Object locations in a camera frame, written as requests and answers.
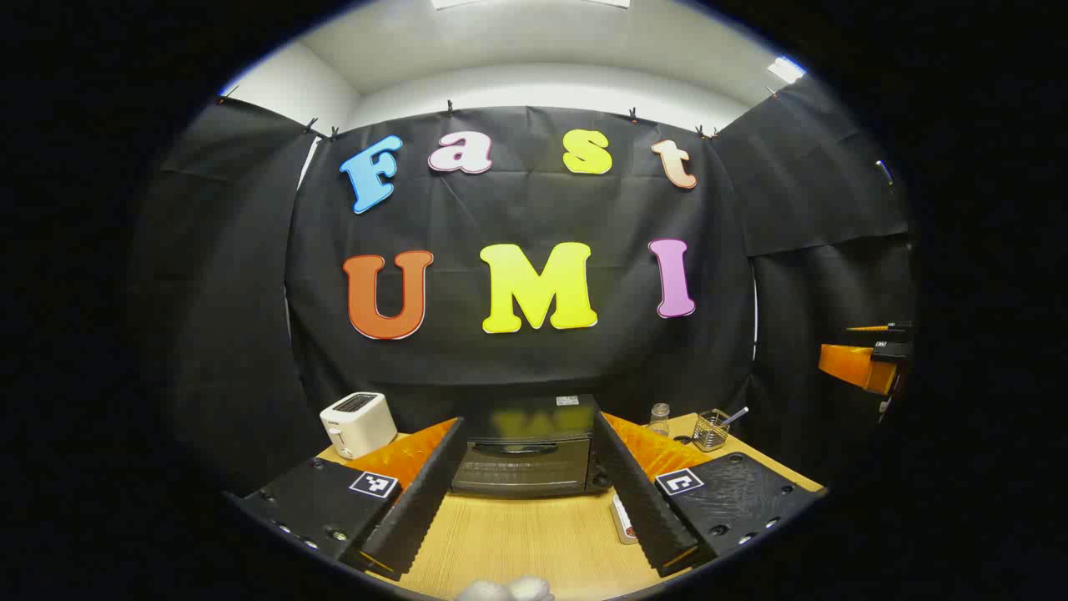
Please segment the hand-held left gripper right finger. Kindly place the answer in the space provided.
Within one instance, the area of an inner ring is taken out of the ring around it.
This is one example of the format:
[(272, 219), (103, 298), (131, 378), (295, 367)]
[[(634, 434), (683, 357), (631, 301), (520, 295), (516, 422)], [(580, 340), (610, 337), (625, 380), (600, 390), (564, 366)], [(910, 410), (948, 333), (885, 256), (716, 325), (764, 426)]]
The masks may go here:
[(829, 491), (753, 454), (713, 459), (603, 412), (592, 420), (592, 448), (661, 578), (761, 543)]

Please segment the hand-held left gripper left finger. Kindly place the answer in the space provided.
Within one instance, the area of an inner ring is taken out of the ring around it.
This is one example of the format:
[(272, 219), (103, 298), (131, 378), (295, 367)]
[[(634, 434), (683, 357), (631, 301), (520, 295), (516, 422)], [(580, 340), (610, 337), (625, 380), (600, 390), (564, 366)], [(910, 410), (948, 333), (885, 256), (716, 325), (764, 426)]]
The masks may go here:
[(446, 499), (468, 448), (466, 429), (464, 417), (446, 420), (352, 460), (325, 449), (250, 493), (225, 497), (324, 560), (398, 581)]

